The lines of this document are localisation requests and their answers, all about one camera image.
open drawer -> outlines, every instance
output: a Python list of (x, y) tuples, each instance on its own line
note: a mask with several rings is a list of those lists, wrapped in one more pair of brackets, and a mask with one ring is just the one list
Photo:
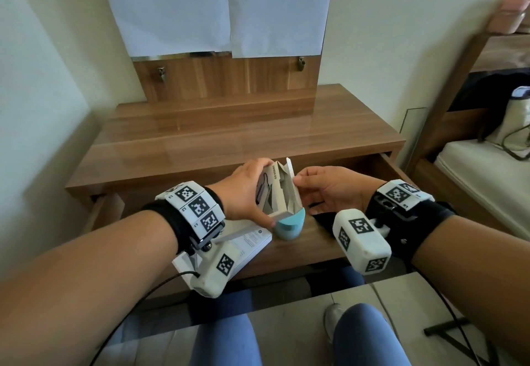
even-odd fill
[[(296, 171), (302, 168), (302, 164), (297, 164), (295, 161), (293, 161), (293, 164)], [(385, 181), (402, 179), (413, 184), (407, 175), (391, 162), (385, 154), (371, 154), (353, 158), (333, 159), (326, 162), (320, 161), (320, 163), (317, 164), (313, 163), (313, 165), (345, 166)], [(200, 180), (195, 181), (203, 184), (205, 183)], [(174, 186), (178, 182), (182, 181), (174, 181), (171, 185), (165, 187), (158, 186), (155, 190), (153, 187), (147, 187), (133, 192), (120, 192), (120, 194), (117, 192), (100, 196), (93, 207), (89, 221), (83, 232), (86, 233), (101, 228), (119, 220), (122, 215), (125, 216), (138, 211), (143, 204), (151, 201), (156, 194), (162, 192), (164, 189)], [(340, 257), (344, 257), (344, 254), (339, 245), (336, 244), (335, 239), (322, 228), (312, 216), (307, 215), (304, 229), (297, 239), (294, 241), (282, 241), (275, 237), (272, 242), (269, 243), (237, 275), (235, 275), (233, 279), (238, 280), (260, 276)], [(175, 274), (175, 268), (173, 265), (169, 264), (154, 282), (154, 285)], [(182, 278), (177, 278), (158, 289), (150, 296), (150, 298), (168, 296), (187, 290), (188, 287)]]

white mattress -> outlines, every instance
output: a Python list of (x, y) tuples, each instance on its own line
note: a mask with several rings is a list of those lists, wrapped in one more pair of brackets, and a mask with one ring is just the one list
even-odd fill
[(530, 241), (530, 162), (476, 140), (447, 143), (434, 162), (520, 238)]

black wrist strap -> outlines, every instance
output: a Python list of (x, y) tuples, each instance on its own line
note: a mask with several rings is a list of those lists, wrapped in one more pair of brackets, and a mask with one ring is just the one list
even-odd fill
[[(205, 187), (204, 189), (215, 200), (215, 202), (219, 204), (221, 210), (224, 211), (222, 201), (219, 196), (210, 188)], [(191, 248), (191, 238), (195, 235), (195, 232), (179, 210), (177, 210), (165, 200), (155, 200), (150, 203), (147, 203), (145, 206), (142, 207), (142, 210), (155, 211), (161, 216), (163, 216), (164, 219), (168, 222), (169, 226), (171, 226), (171, 229), (173, 229), (173, 233), (176, 236), (177, 242), (179, 243), (179, 249), (176, 253), (177, 255), (179, 255), (184, 250), (188, 251)]]
[(369, 219), (375, 218), (390, 228), (386, 240), (392, 253), (407, 264), (434, 229), (452, 215), (453, 211), (430, 200), (406, 211), (379, 192), (372, 196), (366, 210)]

paper sheet taped to wall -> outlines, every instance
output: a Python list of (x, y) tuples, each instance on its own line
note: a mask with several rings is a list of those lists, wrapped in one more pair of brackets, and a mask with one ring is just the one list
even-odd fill
[(229, 51), (228, 0), (109, 0), (131, 57)]
[(229, 0), (235, 58), (320, 55), (330, 0)]
[(131, 57), (319, 55), (330, 0), (109, 0)]

hand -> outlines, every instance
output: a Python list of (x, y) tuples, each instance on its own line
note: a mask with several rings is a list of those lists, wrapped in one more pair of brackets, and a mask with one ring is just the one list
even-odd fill
[(320, 203), (309, 209), (311, 215), (346, 209), (366, 212), (375, 191), (385, 183), (348, 168), (332, 166), (302, 169), (293, 182), (304, 207)]
[(263, 168), (272, 164), (268, 158), (252, 159), (240, 165), (232, 175), (210, 185), (221, 199), (228, 220), (250, 220), (272, 231), (275, 221), (256, 205), (256, 186)]

